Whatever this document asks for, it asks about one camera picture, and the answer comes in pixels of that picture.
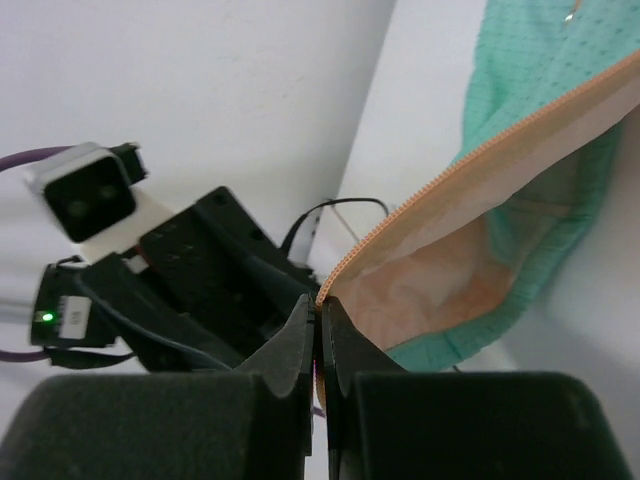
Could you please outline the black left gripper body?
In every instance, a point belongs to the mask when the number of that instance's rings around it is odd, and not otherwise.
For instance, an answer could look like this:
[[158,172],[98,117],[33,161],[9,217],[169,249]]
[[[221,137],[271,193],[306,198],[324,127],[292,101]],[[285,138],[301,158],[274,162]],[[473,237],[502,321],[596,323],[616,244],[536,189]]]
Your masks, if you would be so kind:
[[48,265],[29,340],[66,368],[115,364],[122,340],[150,371],[231,370],[317,291],[220,187],[121,253]]

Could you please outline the orange and teal zip jacket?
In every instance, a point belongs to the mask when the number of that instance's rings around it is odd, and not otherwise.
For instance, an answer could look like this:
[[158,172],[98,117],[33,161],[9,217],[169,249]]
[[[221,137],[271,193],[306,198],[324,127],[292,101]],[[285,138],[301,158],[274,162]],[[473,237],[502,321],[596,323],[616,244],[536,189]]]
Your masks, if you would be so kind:
[[593,225],[638,105],[637,2],[489,2],[458,154],[345,255],[316,305],[338,300],[410,371],[473,357]]

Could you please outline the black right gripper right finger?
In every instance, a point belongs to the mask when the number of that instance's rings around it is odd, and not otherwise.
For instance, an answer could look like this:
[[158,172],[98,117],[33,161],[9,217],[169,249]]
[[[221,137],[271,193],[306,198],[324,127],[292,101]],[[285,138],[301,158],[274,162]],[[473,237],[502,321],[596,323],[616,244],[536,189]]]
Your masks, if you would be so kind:
[[628,479],[594,394],[551,372],[411,373],[321,309],[333,479]]

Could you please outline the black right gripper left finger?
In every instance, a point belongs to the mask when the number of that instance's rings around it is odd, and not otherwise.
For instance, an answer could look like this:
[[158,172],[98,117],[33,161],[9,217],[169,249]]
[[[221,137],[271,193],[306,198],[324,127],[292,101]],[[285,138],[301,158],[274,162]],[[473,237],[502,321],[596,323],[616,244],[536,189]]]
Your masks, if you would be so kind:
[[1,443],[5,479],[300,479],[312,450],[313,305],[229,372],[67,375]]

